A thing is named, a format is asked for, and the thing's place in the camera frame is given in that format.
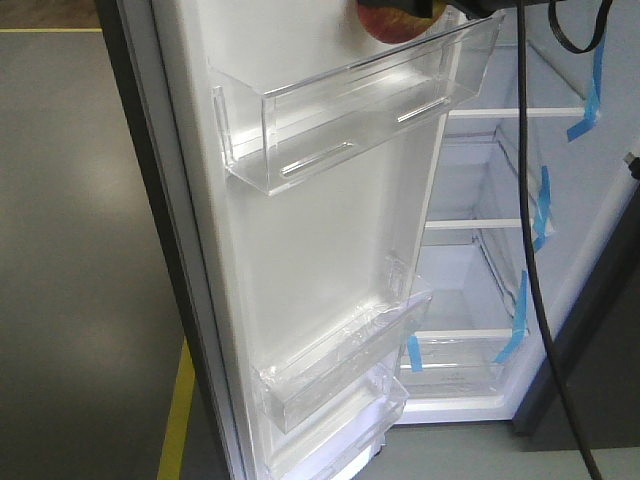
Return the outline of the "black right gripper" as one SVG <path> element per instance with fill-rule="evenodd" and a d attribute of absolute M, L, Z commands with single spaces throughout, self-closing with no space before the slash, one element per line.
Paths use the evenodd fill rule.
<path fill-rule="evenodd" d="M 399 9 L 415 17 L 427 18 L 434 13 L 437 1 L 432 0 L 364 0 L 359 4 L 368 7 L 389 7 Z M 515 8 L 516 0 L 444 0 L 441 4 L 451 5 L 468 18 L 486 18 L 498 10 Z"/>

